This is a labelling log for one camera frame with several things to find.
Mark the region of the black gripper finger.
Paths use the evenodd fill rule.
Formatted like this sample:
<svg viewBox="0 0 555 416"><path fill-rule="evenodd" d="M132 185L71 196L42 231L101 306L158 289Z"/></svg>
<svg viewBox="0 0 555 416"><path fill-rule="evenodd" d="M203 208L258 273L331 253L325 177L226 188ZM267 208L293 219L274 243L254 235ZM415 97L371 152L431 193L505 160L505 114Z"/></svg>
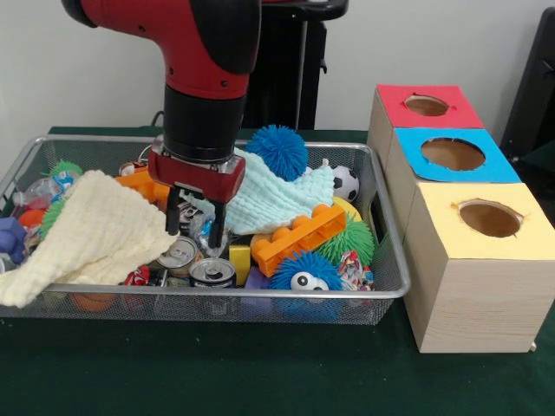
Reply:
<svg viewBox="0 0 555 416"><path fill-rule="evenodd" d="M225 230L226 204L218 201L212 201L214 206L215 218L209 235L208 246L211 249L217 249L222 244L223 234Z"/></svg>
<svg viewBox="0 0 555 416"><path fill-rule="evenodd" d="M180 189L171 187L166 203L166 232L175 236L180 232Z"/></svg>

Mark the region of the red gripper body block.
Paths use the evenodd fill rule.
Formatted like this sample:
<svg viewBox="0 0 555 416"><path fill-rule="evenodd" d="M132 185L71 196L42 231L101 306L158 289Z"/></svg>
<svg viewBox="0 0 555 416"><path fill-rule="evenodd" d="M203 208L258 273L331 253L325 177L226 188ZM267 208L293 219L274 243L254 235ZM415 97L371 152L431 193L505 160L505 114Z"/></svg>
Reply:
<svg viewBox="0 0 555 416"><path fill-rule="evenodd" d="M195 164L165 152L162 143L153 143L148 154L148 171L160 184L196 192L212 202L230 202L245 176L245 159L233 155L222 164Z"/></svg>

